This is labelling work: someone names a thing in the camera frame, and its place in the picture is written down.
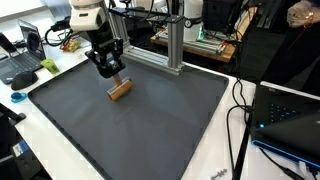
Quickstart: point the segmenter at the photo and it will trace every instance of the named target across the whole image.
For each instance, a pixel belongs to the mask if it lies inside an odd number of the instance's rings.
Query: gray mat
[[[112,79],[91,62],[29,93],[31,101],[106,179],[173,180],[183,175],[228,84],[188,68],[173,76],[133,61],[120,72],[133,89],[108,99]]]

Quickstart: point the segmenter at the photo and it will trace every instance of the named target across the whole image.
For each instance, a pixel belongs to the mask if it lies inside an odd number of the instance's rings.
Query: person
[[[320,0],[302,0],[289,8],[289,30],[262,81],[283,86],[320,58],[319,16]],[[301,91],[320,96],[319,79],[320,61],[317,61]]]

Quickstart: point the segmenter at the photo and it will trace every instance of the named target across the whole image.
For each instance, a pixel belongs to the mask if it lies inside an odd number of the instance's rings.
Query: mat border
[[[38,87],[34,88],[33,90],[31,90],[30,92],[28,92],[28,98],[29,100],[32,102],[32,104],[34,104],[39,110],[40,112],[46,116],[52,124],[54,124],[56,126],[56,128],[64,135],[64,137],[66,137],[70,142],[71,144],[73,145],[73,147],[75,147],[88,161],[89,163],[94,167],[94,169],[102,176],[102,178],[104,179],[107,179],[107,180],[112,180],[112,177],[104,170],[104,168],[102,168],[99,163],[97,163],[97,161],[75,140],[72,138],[72,136],[64,130],[64,128],[47,112],[45,111],[41,106],[40,104],[36,103],[34,100],[33,100],[33,94],[36,93],[37,91],[39,91],[40,89],[42,88],[48,88],[48,84],[50,84],[51,82],[53,81],[57,81],[57,80],[60,80],[62,79],[64,76],[72,73],[74,70],[84,66],[84,65],[88,65],[90,64],[90,61],[89,60],[85,60],[79,64],[77,64],[76,66],[70,68],[69,70],[59,74],[58,76],[48,80],[47,82],[39,85]],[[203,71],[201,69],[197,69],[195,67],[191,67],[191,66],[188,66],[189,68],[191,68],[192,70],[193,69],[196,69],[197,71],[201,71],[201,72],[205,72],[205,73],[208,73],[210,75],[214,75],[215,78],[217,78],[217,80],[222,80],[224,82],[224,92],[226,91],[228,85],[229,85],[229,82],[230,80],[225,77],[225,76],[221,76],[221,75],[217,75],[217,74],[213,74],[213,73],[210,73],[210,72],[207,72],[207,71]],[[222,94],[222,96],[220,97],[220,99],[217,101],[218,104],[220,104],[221,102],[221,99],[223,98],[224,96],[224,93]],[[195,148],[192,149],[192,154],[191,154],[191,157],[188,157],[187,161],[185,160],[185,165],[182,169],[182,172],[181,174],[179,174],[179,176],[177,177],[177,179],[181,179],[183,177],[183,174],[185,173],[189,163],[191,162],[191,159],[199,145],[199,143],[201,142],[201,139],[203,138],[203,135],[204,133],[206,132],[207,130],[207,127],[208,127],[208,124],[206,125],[205,129],[201,132],[200,134],[200,139],[198,140],[198,142],[195,144]]]

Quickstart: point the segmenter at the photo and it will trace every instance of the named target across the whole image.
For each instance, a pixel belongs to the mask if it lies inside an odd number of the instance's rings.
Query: laptop
[[[294,163],[320,170],[320,101],[258,86],[251,143]]]
[[[0,62],[0,79],[4,84],[10,84],[21,72],[41,69],[41,61],[46,59],[38,28],[20,19],[18,24],[27,47],[22,53],[15,49],[18,55]]]

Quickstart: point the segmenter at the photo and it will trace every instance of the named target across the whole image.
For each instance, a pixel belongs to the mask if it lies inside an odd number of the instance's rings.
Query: green object
[[[51,72],[51,74],[56,74],[59,72],[58,67],[56,66],[56,64],[52,59],[45,59],[41,61],[41,65],[46,69],[48,69],[48,71]]]
[[[203,27],[200,26],[200,31],[199,31],[199,35],[198,35],[197,41],[201,41],[203,39],[204,39]]]

